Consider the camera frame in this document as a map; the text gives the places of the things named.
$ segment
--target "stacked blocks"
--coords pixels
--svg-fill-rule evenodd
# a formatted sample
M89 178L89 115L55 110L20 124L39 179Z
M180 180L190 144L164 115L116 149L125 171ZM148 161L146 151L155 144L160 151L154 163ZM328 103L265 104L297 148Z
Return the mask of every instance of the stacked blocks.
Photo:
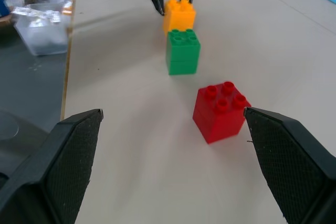
M197 70L201 44L193 30L168 32L166 63L170 75L193 74Z
M169 0L165 4L165 15L163 18L164 34L173 29L186 31L193 29L196 11L189 0Z
M227 81L198 90L193 120L210 144L239 133L247 106L245 96Z

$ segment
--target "toy block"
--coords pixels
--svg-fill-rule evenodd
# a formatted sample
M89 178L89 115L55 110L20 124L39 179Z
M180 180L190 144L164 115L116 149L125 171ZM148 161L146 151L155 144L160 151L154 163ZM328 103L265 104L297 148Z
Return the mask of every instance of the toy block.
M197 70L201 44L194 31L170 31L167 36L166 63L169 74L193 74Z
M171 61L167 62L169 75L194 74L197 71L197 61Z
M198 90L193 120L210 144L237 135L245 118L245 107L251 106L232 82Z
M169 0L165 4L163 17L163 31L167 33L173 29L185 31L193 29L196 11L189 0Z
M201 44L193 30L174 29L168 33L166 57L171 61L198 61L200 50Z

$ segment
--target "white table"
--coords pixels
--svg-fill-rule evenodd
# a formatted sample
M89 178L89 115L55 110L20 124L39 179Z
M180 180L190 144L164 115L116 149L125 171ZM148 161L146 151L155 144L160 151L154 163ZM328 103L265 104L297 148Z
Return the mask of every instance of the white table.
M207 145L197 89L231 80L258 108L301 121L336 154L336 5L194 0L198 71L169 76L150 0L76 0L65 117L103 108L78 224L286 223L244 125Z

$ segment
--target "plastic container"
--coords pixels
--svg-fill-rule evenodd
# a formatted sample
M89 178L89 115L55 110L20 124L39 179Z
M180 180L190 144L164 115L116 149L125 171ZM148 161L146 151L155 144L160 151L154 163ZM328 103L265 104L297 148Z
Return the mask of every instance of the plastic container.
M55 4L31 4L36 10L60 10ZM21 16L15 24L15 29L26 44L32 55L61 54L68 50L68 36L63 23L50 26L29 27L30 19Z
M12 7L23 7L23 1L22 0L6 0L7 6Z

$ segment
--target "yellow lego brick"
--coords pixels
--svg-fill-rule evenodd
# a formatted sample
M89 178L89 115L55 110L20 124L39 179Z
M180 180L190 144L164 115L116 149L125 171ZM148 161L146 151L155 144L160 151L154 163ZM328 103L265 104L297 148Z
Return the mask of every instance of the yellow lego brick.
M169 0L164 6L163 31L167 33L173 29L186 31L193 29L196 11L189 0Z

